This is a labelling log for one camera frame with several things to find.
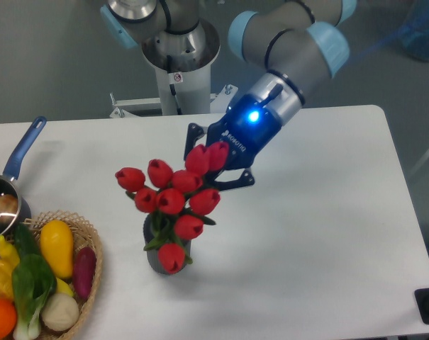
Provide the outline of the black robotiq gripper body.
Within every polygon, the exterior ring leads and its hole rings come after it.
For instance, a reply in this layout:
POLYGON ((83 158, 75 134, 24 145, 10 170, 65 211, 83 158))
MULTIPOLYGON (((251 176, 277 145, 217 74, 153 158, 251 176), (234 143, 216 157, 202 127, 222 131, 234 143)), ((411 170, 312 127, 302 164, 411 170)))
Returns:
POLYGON ((257 154, 281 130, 280 120, 266 107, 276 97, 270 94, 258 101, 246 94, 219 121, 209 125, 206 144, 227 142, 229 146, 225 170, 252 166, 257 154))

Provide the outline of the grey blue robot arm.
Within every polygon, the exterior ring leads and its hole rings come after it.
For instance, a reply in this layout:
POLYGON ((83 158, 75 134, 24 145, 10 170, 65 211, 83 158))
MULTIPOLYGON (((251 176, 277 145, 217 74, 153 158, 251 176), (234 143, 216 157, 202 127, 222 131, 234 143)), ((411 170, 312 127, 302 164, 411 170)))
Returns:
MULTIPOLYGON (((338 26, 355 8, 354 1, 285 1, 265 15, 245 11, 235 17, 228 45, 264 75, 235 105, 222 105, 219 121, 188 127, 187 152, 200 139, 227 144, 226 163, 204 176, 209 186, 226 191, 255 182, 250 168, 257 154, 346 63, 350 49, 338 26), (218 180, 231 170, 241 170, 240 177, 218 180)), ((112 36, 124 47, 140 47, 154 68, 164 115, 214 109, 211 65, 220 40, 200 17, 197 1, 108 1, 100 12, 112 36)))

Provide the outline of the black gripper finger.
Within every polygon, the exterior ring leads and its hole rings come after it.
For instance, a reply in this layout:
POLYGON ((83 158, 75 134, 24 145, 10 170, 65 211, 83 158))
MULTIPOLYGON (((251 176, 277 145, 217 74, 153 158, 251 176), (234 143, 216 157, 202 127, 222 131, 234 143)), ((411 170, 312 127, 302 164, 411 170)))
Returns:
POLYGON ((247 188, 255 184, 250 168, 210 172, 205 175, 205 179, 209 186, 219 191, 247 188))
POLYGON ((195 148, 196 143, 202 138, 207 136, 208 127, 201 126, 196 123, 189 123, 186 133, 186 142, 184 148, 183 160, 187 158, 190 151, 195 148))

